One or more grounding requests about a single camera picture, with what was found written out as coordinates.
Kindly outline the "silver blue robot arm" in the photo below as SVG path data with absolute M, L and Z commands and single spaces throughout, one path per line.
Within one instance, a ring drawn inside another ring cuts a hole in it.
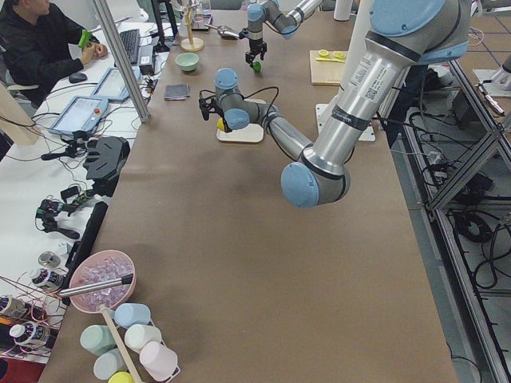
M 289 39 L 320 6 L 321 1 L 301 1 L 294 9 L 285 14 L 279 8 L 278 1 L 262 1 L 251 4 L 247 9 L 248 24 L 239 33 L 239 38 L 247 38 L 249 50 L 245 61 L 255 71 L 260 71 L 260 62 L 267 52 L 267 43 L 263 40 L 263 24 L 268 23 L 282 37 Z
M 344 163 L 370 125 L 398 75 L 407 67 L 450 61 L 468 45 L 469 1 L 375 1 L 369 9 L 366 51 L 315 141 L 308 140 L 272 104 L 249 101 L 237 73 L 219 69 L 215 93 L 199 99 L 207 120 L 219 115 L 231 130 L 258 124 L 294 161 L 280 184 L 296 207 L 315 207 L 343 198 L 350 187 Z

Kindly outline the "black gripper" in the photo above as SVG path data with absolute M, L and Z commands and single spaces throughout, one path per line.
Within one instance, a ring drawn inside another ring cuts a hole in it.
M 260 57 L 260 60 L 264 61 L 266 52 L 267 43 L 263 39 L 250 39 L 249 51 L 245 53 L 245 61 L 248 64 L 251 64 L 257 57 Z
M 199 91 L 199 108 L 203 120 L 209 120 L 211 114 L 216 114 L 221 118 L 224 117 L 224 111 L 219 106 L 216 94 L 210 90 Z

